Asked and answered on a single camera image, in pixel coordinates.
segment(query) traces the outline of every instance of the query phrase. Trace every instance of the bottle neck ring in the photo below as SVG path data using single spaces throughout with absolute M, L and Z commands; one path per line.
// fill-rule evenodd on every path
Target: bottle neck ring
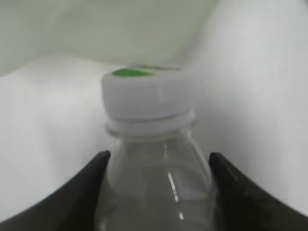
M 115 135 L 147 136 L 173 132 L 190 125 L 195 120 L 194 110 L 153 120 L 108 119 L 107 130 Z

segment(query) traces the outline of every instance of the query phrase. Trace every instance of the white background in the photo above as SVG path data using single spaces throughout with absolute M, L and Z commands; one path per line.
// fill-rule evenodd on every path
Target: white background
M 196 133 L 205 153 L 306 215 L 307 63 L 304 0 L 222 0 L 197 63 Z M 0 78 L 0 220 L 112 146 L 99 84 L 109 69 L 54 57 Z

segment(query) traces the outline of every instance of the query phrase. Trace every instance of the bottle cap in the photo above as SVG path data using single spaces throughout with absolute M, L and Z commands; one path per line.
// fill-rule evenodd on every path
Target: bottle cap
M 176 69 L 122 69 L 102 79 L 111 132 L 146 135 L 180 129 L 194 120 L 193 78 Z

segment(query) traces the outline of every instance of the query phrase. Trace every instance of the plastic bottle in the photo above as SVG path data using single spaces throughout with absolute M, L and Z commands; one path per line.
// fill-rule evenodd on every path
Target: plastic bottle
M 96 231 L 215 231 L 217 191 L 192 139 L 189 73 L 125 69 L 102 83 L 107 130 L 117 142 Z

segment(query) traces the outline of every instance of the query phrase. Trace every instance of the green dot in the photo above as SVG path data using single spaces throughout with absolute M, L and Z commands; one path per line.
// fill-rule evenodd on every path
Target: green dot
M 134 70 L 134 69 L 121 69 L 114 71 L 112 73 L 114 76 L 118 77 L 142 77 L 142 76 L 151 76 L 152 73 L 144 72 L 140 70 Z

